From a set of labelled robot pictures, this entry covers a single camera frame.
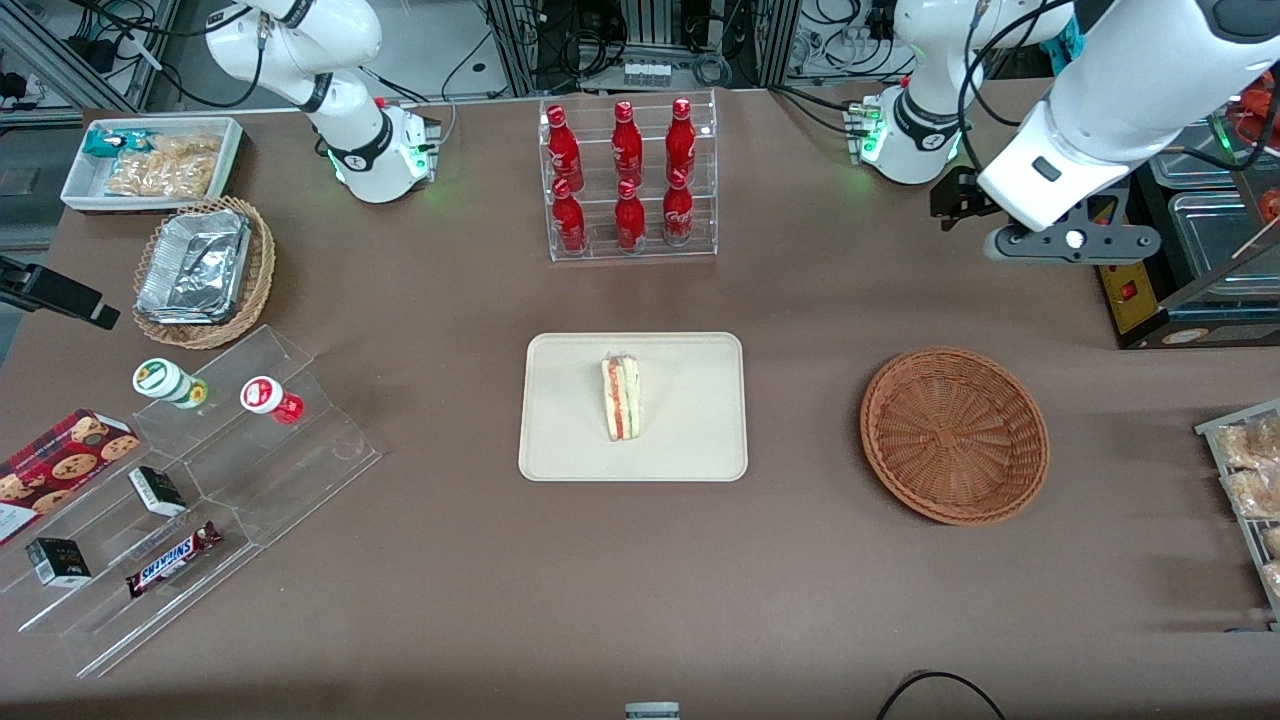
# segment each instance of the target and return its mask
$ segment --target sandwich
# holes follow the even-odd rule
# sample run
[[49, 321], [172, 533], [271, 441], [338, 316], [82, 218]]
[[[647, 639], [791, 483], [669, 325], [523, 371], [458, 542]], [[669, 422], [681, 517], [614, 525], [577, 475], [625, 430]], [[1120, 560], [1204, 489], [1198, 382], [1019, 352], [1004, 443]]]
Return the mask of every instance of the sandwich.
[[640, 437], [640, 363], [630, 355], [609, 355], [600, 363], [600, 370], [609, 439]]

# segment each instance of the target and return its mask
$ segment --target acrylic bottle rack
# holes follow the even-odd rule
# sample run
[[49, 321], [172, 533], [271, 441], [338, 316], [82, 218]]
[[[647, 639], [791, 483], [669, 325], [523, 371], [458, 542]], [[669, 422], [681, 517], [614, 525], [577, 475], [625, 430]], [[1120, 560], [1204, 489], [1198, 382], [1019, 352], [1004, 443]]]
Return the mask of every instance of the acrylic bottle rack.
[[[667, 128], [671, 126], [671, 104], [677, 97], [687, 97], [692, 104], [692, 123], [698, 140], [694, 142], [696, 160], [689, 191], [694, 196], [694, 227], [689, 242], [672, 247], [662, 240], [662, 197], [667, 192]], [[719, 182], [717, 177], [716, 143], [719, 128], [716, 122], [716, 96], [704, 92], [654, 92], [626, 96], [635, 110], [635, 123], [644, 138], [644, 177], [639, 197], [645, 209], [648, 242], [644, 252], [627, 255], [618, 249], [613, 206], [618, 199], [618, 174], [613, 168], [613, 101], [595, 96], [557, 97], [544, 100], [539, 111], [538, 151], [543, 169], [543, 204], [547, 209], [547, 237], [552, 260], [634, 260], [660, 259], [690, 255], [716, 255], [719, 249], [719, 218], [717, 215]], [[570, 129], [577, 136], [582, 156], [584, 187], [575, 196], [582, 205], [586, 220], [586, 251], [581, 255], [564, 252], [564, 245], [556, 233], [552, 218], [552, 179], [554, 172], [547, 141], [550, 126], [547, 108], [561, 105]]]

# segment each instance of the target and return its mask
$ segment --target brown tabletop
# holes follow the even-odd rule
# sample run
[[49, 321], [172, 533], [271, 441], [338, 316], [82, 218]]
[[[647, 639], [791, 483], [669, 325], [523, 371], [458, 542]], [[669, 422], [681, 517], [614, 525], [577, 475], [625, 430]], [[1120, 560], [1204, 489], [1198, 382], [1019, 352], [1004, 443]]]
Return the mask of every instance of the brown tabletop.
[[[1012, 110], [1042, 87], [989, 95]], [[769, 94], [718, 97], [719, 258], [622, 268], [548, 260], [534, 101], [465, 106], [439, 182], [385, 206], [334, 182], [301, 114], [241, 115], [236, 191], [279, 254], [262, 319], [387, 456], [105, 679], [9, 623], [0, 717], [608, 719], [676, 700], [689, 720], [847, 719], [925, 667], [1010, 716], [1280, 708], [1280, 637], [1222, 633], [1262, 626], [1266, 601], [1192, 432], [1280, 395], [1276, 352], [1117, 351], [1092, 270], [988, 261], [996, 218], [942, 233], [927, 186], [850, 167]], [[977, 135], [988, 158], [1004, 137]], [[128, 307], [155, 223], [68, 211], [49, 264]], [[526, 345], [585, 331], [741, 338], [746, 475], [525, 480]], [[1044, 413], [1048, 480], [1004, 524], [914, 515], [856, 443], [872, 373], [928, 345], [1004, 364]], [[214, 356], [128, 318], [29, 316], [0, 438], [74, 407], [127, 418], [131, 370], [161, 352]], [[925, 711], [987, 716], [938, 680], [893, 716]]]

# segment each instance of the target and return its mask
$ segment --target coca-cola bottle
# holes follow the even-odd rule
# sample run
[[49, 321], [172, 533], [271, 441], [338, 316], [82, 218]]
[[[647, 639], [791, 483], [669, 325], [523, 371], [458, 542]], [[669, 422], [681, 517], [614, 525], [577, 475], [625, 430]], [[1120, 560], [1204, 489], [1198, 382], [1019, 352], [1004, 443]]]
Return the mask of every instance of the coca-cola bottle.
[[582, 190], [582, 154], [577, 149], [577, 137], [564, 123], [564, 108], [548, 108], [547, 122], [552, 126], [550, 137], [547, 138], [552, 169], [556, 177], [568, 181], [570, 192], [579, 192]]
[[635, 110], [626, 100], [613, 106], [613, 167], [620, 179], [641, 182], [644, 173], [644, 140], [636, 128]]
[[662, 240], [672, 247], [689, 242], [694, 228], [694, 196], [689, 192], [689, 174], [675, 168], [667, 176], [669, 187], [662, 196]]
[[564, 252], [581, 255], [586, 251], [586, 222], [582, 219], [582, 206], [577, 204], [570, 190], [568, 181], [556, 178], [552, 182], [552, 218], [556, 220], [556, 234], [561, 237]]
[[636, 197], [636, 182], [630, 178], [618, 181], [618, 204], [613, 208], [618, 225], [618, 247], [627, 255], [639, 255], [644, 250], [644, 205]]
[[685, 177], [692, 177], [694, 174], [694, 141], [698, 140], [698, 132], [694, 131], [694, 123], [690, 120], [692, 114], [692, 104], [689, 102], [687, 97], [677, 97], [675, 102], [671, 104], [671, 127], [667, 128], [667, 177], [671, 177], [671, 170], [685, 170]]

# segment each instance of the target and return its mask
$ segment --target wicker basket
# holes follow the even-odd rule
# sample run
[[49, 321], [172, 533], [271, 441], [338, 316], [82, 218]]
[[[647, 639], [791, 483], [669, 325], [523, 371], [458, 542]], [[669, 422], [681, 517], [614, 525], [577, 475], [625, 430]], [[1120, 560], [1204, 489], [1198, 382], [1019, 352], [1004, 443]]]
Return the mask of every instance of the wicker basket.
[[951, 525], [1007, 520], [1044, 484], [1036, 401], [991, 360], [929, 347], [881, 368], [863, 396], [863, 448], [909, 507]]
[[[142, 328], [142, 332], [156, 342], [177, 345], [187, 350], [209, 350], [219, 345], [238, 338], [248, 332], [257, 316], [262, 314], [266, 305], [266, 296], [271, 292], [271, 273], [275, 270], [275, 241], [271, 240], [271, 228], [262, 222], [262, 215], [252, 205], [236, 197], [219, 197], [183, 208], [178, 215], [191, 215], [197, 213], [212, 213], [215, 210], [236, 210], [253, 222], [253, 236], [248, 242], [248, 259], [244, 261], [244, 279], [241, 282], [239, 307], [229, 322], [221, 325], [161, 325], [152, 323], [133, 311], [133, 320]], [[142, 261], [133, 274], [133, 292], [142, 291], [142, 281], [147, 275], [151, 265], [151, 252], [155, 251], [156, 238], [160, 228], [151, 233], [151, 242], [142, 251]]]

